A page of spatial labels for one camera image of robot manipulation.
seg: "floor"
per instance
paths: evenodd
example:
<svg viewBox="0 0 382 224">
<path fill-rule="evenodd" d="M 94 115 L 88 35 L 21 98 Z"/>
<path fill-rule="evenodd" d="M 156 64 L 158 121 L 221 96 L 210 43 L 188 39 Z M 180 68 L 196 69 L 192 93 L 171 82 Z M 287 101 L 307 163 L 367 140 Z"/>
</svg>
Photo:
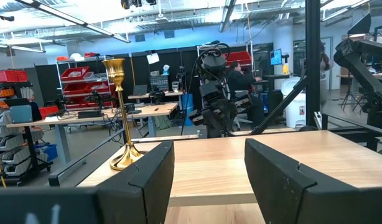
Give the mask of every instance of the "floor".
<svg viewBox="0 0 382 224">
<path fill-rule="evenodd" d="M 346 88 L 342 88 L 341 90 L 335 90 L 329 92 L 328 103 L 324 106 L 323 112 L 329 114 L 335 114 L 338 116 L 342 116 L 344 118 L 352 119 L 354 121 L 364 121 L 366 122 L 366 114 L 360 114 L 360 108 L 356 108 L 353 111 L 353 106 L 346 105 L 345 109 L 341 109 L 340 103 L 342 103 L 342 96 L 344 98 L 346 94 Z M 348 126 L 345 122 L 336 121 L 334 122 L 339 126 Z M 330 125 L 330 128 L 335 128 L 336 125 Z M 273 126 L 270 128 L 282 128 L 283 126 Z M 44 135 L 44 141 L 55 143 L 55 133 L 54 130 L 48 130 L 47 127 Z M 184 134 L 196 134 L 199 129 L 203 129 L 203 126 L 195 127 L 195 126 L 186 126 L 184 128 Z M 145 133 L 147 128 L 141 130 L 142 133 Z M 165 129 L 162 131 L 158 131 L 158 136 L 176 136 L 180 135 L 181 129 L 178 127 L 172 127 L 169 129 Z M 86 153 L 90 152 L 94 147 L 96 147 L 101 141 L 109 136 L 108 130 L 102 128 L 101 126 L 88 126 L 82 127 L 81 129 L 77 129 L 76 127 L 72 127 L 72 132 L 67 134 L 67 139 L 70 148 L 70 154 L 72 159 L 80 158 Z M 136 128 L 131 129 L 132 138 L 140 138 L 140 134 Z M 64 186 L 72 186 L 74 183 L 78 182 L 85 178 L 85 174 L 88 173 L 89 170 L 93 170 L 94 167 L 99 166 L 105 160 L 107 160 L 107 155 L 112 155 L 116 152 L 121 145 L 117 142 L 108 142 L 105 145 L 101 146 L 94 153 L 90 154 L 87 157 L 87 160 L 83 162 L 82 168 L 78 169 L 74 172 L 67 180 L 63 182 Z M 61 166 L 60 161 L 58 159 L 54 159 L 54 164 L 52 166 L 52 172 L 57 170 Z M 41 175 L 29 182 L 28 185 L 31 186 L 41 186 L 47 185 L 47 177 L 50 172 L 46 170 L 42 171 Z"/>
</svg>

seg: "white trash can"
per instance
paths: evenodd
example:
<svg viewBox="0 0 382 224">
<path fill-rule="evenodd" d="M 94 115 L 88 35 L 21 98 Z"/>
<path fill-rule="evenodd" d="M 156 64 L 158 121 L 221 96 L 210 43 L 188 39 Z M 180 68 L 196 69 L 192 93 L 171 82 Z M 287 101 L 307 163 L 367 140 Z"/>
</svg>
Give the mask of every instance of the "white trash can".
<svg viewBox="0 0 382 224">
<path fill-rule="evenodd" d="M 281 92 L 284 98 L 291 93 L 293 87 L 300 80 L 299 77 L 286 79 L 282 83 Z M 297 97 L 286 107 L 286 126 L 301 128 L 305 126 L 305 93 L 299 93 Z"/>
</svg>

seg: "golden candlestick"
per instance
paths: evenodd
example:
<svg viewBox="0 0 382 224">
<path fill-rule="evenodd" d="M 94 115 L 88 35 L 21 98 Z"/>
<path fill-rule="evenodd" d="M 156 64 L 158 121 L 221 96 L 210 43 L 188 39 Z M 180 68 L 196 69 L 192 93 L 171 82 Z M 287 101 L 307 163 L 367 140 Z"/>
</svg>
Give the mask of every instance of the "golden candlestick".
<svg viewBox="0 0 382 224">
<path fill-rule="evenodd" d="M 105 65 L 108 71 L 108 78 L 111 82 L 115 84 L 115 91 L 118 92 L 119 105 L 122 112 L 123 128 L 126 132 L 127 140 L 123 154 L 118 157 L 115 157 L 109 162 L 109 165 L 114 170 L 123 170 L 128 165 L 140 159 L 144 154 L 144 152 L 140 152 L 136 149 L 136 147 L 134 147 L 134 144 L 133 142 L 131 142 L 130 138 L 129 124 L 126 110 L 124 109 L 124 101 L 122 95 L 122 82 L 124 80 L 123 63 L 124 59 L 112 59 L 103 61 L 103 64 Z"/>
</svg>

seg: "person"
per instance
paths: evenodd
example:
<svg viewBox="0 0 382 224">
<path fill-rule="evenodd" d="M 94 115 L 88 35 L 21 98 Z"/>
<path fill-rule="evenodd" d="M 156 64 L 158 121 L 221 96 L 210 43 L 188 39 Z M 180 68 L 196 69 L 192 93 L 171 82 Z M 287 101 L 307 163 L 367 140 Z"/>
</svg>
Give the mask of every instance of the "person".
<svg viewBox="0 0 382 224">
<path fill-rule="evenodd" d="M 227 72 L 227 83 L 230 89 L 231 99 L 235 98 L 235 91 L 249 90 L 254 83 L 261 81 L 261 78 L 254 78 L 251 74 L 244 74 L 238 62 L 232 62 Z M 252 128 L 257 127 L 264 120 L 263 102 L 251 96 L 252 106 L 247 109 L 248 120 L 252 121 Z"/>
<path fill-rule="evenodd" d="M 321 42 L 321 62 L 320 62 L 320 105 L 321 108 L 327 104 L 328 90 L 327 90 L 327 75 L 326 71 L 333 67 L 333 60 L 330 60 L 325 53 L 324 44 Z"/>
</svg>

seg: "tripod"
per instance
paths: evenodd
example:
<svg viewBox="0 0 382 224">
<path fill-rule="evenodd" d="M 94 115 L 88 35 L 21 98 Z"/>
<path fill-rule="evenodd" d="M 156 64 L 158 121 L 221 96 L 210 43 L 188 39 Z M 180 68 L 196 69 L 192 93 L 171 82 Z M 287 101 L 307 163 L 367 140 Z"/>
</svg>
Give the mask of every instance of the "tripod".
<svg viewBox="0 0 382 224">
<path fill-rule="evenodd" d="M 347 93 L 346 93 L 346 96 L 345 96 L 345 99 L 343 100 L 343 102 L 340 104 L 340 107 L 342 110 L 345 110 L 346 108 L 346 105 L 350 105 L 351 103 L 347 103 L 347 100 L 348 100 L 348 97 L 351 96 L 352 99 L 354 99 L 356 101 L 356 104 L 360 104 L 359 101 L 357 101 L 357 99 L 353 96 L 353 93 L 352 93 L 352 90 L 351 90 L 351 85 L 352 85 L 352 78 L 350 76 L 350 72 L 348 73 L 348 84 L 347 84 Z"/>
</svg>

